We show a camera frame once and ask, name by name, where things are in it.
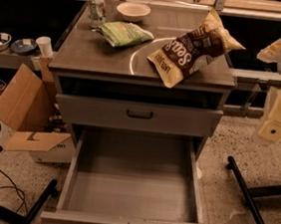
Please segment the brown chip bag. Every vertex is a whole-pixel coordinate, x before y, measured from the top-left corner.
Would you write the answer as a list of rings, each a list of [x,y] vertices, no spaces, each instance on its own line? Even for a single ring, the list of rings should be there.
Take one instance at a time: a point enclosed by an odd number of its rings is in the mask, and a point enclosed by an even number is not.
[[[179,35],[147,58],[156,67],[163,84],[173,88],[217,57],[234,50],[244,50],[244,47],[211,9],[197,29]]]

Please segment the grey drawer cabinet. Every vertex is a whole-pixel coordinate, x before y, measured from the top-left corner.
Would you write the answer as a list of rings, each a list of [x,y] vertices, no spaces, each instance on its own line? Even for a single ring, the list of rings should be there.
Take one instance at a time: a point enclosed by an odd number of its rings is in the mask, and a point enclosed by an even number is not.
[[[235,84],[223,56],[174,88],[162,83],[155,66],[147,58],[176,36],[195,29],[204,13],[155,4],[151,9],[150,15],[140,25],[154,34],[154,40],[128,48],[113,48],[102,35],[91,31],[87,14],[80,16],[49,65],[58,94],[223,111]],[[78,140],[85,128],[101,127],[66,124],[73,140]],[[192,140],[195,154],[201,153],[209,138],[177,136]]]

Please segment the open middle drawer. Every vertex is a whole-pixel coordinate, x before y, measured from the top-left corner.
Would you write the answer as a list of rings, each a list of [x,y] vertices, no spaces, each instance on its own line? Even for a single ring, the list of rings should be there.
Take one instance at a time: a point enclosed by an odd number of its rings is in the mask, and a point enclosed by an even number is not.
[[[83,130],[45,224],[204,224],[190,139]]]

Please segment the green chip bag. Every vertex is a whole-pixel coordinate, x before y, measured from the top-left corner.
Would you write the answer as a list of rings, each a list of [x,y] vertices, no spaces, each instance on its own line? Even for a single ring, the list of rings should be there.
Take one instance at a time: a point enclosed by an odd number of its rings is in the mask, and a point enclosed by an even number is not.
[[[129,47],[139,45],[154,39],[154,35],[135,23],[107,22],[98,26],[98,33],[105,36],[106,40],[113,47]]]

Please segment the closed top drawer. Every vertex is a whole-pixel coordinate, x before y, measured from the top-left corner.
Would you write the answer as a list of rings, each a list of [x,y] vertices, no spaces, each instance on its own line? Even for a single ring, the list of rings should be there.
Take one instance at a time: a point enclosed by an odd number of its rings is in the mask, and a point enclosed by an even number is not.
[[[222,111],[57,94],[65,122],[177,135],[212,136]]]

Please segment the black stand leg right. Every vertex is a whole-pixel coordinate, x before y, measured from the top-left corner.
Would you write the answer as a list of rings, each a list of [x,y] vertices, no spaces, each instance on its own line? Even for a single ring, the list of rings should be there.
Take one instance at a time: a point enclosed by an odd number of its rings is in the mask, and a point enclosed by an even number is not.
[[[271,197],[276,195],[281,196],[281,185],[269,185],[264,187],[259,186],[254,188],[248,187],[232,155],[228,156],[227,161],[227,168],[233,171],[233,174],[236,177],[236,181],[240,187],[241,193],[245,197],[244,200],[248,205],[252,216],[254,217],[254,221],[256,222],[256,224],[265,224],[260,211],[258,210],[256,203],[254,202],[254,199],[256,197]]]

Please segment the black stand leg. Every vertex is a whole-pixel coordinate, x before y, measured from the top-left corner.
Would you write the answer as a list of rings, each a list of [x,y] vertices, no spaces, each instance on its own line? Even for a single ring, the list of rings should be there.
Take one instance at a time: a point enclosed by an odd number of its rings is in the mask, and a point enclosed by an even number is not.
[[[232,155],[228,156],[227,161],[227,168],[233,171],[233,174],[236,177],[236,181],[240,187],[241,193],[245,197],[244,200],[248,205],[252,216],[254,217],[254,221],[256,222],[256,224],[265,224],[260,211],[258,210],[256,203],[254,202],[254,199],[256,197],[271,197],[276,195],[281,196],[281,185],[269,185],[264,187],[259,186],[254,188],[248,187]]]
[[[38,197],[35,204],[31,208],[27,208],[25,193],[20,188],[17,188],[16,185],[12,185],[11,188],[18,194],[21,204],[15,211],[3,207],[0,204],[0,220],[7,224],[31,224],[41,207],[44,206],[46,200],[58,195],[57,181],[53,179]]]

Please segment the clear plastic water bottle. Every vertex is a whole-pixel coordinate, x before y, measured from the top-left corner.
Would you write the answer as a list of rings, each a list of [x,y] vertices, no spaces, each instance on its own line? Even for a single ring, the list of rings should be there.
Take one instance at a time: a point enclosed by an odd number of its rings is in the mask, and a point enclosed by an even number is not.
[[[88,13],[91,27],[101,26],[107,20],[105,0],[88,0]]]

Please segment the white paper cup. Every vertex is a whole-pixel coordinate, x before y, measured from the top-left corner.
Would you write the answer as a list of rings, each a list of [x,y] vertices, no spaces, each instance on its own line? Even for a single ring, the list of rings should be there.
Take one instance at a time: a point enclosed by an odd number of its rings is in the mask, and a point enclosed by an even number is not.
[[[50,58],[54,55],[51,38],[48,36],[39,37],[36,39],[36,42],[43,57]]]

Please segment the open cardboard box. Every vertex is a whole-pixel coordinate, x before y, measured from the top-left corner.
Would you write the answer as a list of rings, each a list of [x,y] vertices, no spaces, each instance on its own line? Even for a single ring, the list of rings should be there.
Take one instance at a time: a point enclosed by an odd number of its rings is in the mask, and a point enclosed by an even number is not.
[[[48,58],[39,59],[41,78],[22,64],[3,91],[0,121],[14,130],[3,149],[27,151],[34,162],[70,163],[75,151],[71,135],[50,127],[57,112],[57,91],[49,63]]]

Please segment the black stand leg left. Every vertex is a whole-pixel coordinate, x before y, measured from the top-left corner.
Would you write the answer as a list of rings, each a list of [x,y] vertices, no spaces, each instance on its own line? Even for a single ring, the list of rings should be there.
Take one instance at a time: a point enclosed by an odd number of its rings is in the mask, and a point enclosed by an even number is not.
[[[7,224],[31,224],[41,207],[44,206],[46,200],[58,195],[57,181],[53,179],[38,197],[35,204],[31,208],[27,208],[25,193],[20,188],[17,188],[16,185],[12,185],[11,188],[18,194],[21,204],[15,211],[3,207],[0,204],[0,220]]]

